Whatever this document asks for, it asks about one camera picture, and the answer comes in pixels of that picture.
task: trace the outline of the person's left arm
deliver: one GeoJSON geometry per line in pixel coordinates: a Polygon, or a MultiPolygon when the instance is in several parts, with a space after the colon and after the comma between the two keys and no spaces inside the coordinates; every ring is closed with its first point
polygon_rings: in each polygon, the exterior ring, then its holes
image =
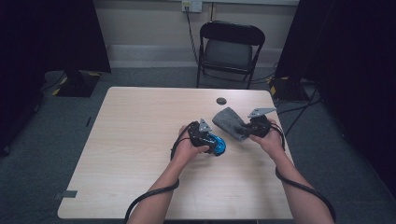
{"type": "MultiPolygon", "coordinates": [[[[176,149],[174,158],[166,166],[163,173],[149,188],[148,191],[161,189],[174,185],[183,169],[192,161],[198,153],[208,150],[207,146],[194,147],[189,135],[184,133],[176,149]]],[[[173,191],[150,196],[141,201],[128,219],[128,224],[134,223],[163,223],[169,204],[172,200],[173,191]]]]}

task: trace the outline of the white wall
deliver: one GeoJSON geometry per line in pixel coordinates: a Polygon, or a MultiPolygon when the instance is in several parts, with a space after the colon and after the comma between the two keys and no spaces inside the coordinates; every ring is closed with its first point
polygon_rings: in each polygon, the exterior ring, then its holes
{"type": "MultiPolygon", "coordinates": [[[[186,14],[181,12],[180,2],[95,0],[94,3],[107,45],[191,50],[189,25],[186,14]]],[[[280,54],[295,10],[296,6],[215,3],[212,18],[261,28],[266,35],[263,52],[280,54]]],[[[190,14],[196,46],[199,44],[199,29],[210,21],[211,11],[212,4],[203,2],[202,13],[190,14]]]]}

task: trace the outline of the gray cloth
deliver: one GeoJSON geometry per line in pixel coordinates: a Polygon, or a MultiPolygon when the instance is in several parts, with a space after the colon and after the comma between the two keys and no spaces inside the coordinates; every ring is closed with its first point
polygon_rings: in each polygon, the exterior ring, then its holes
{"type": "Polygon", "coordinates": [[[240,132],[240,130],[245,128],[245,122],[230,107],[221,110],[212,121],[216,126],[238,141],[242,142],[248,138],[240,132]]]}

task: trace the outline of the person's arm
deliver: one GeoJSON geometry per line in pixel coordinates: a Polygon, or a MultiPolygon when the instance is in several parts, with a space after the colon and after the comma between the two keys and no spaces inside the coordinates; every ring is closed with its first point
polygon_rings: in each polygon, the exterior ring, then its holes
{"type": "MultiPolygon", "coordinates": [[[[198,153],[208,150],[207,146],[194,147],[188,138],[189,135],[184,133],[180,138],[184,140],[179,142],[174,158],[169,162],[163,173],[148,191],[174,185],[187,164],[192,161],[198,153]]],[[[130,215],[128,224],[163,223],[172,200],[172,195],[173,191],[168,191],[144,199],[136,206],[130,215]]]]}
{"type": "MultiPolygon", "coordinates": [[[[313,188],[286,155],[282,148],[281,138],[278,132],[270,131],[264,138],[251,135],[250,139],[257,142],[262,149],[268,153],[270,158],[275,162],[277,170],[281,175],[311,189],[313,188]]],[[[321,199],[289,184],[283,182],[282,184],[288,199],[291,214],[296,223],[334,223],[328,207],[321,199]]]]}

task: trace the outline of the wooden table top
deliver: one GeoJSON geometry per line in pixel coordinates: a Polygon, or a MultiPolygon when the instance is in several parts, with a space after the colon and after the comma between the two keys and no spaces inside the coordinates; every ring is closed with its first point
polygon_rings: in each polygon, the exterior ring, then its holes
{"type": "MultiPolygon", "coordinates": [[[[77,196],[63,198],[58,216],[123,218],[163,172],[180,127],[204,119],[226,151],[200,154],[186,167],[166,219],[291,218],[274,162],[250,139],[238,142],[213,124],[227,106],[248,123],[254,108],[274,104],[268,91],[110,88],[67,188],[77,196]]],[[[280,124],[276,112],[267,117],[280,124]]]]}

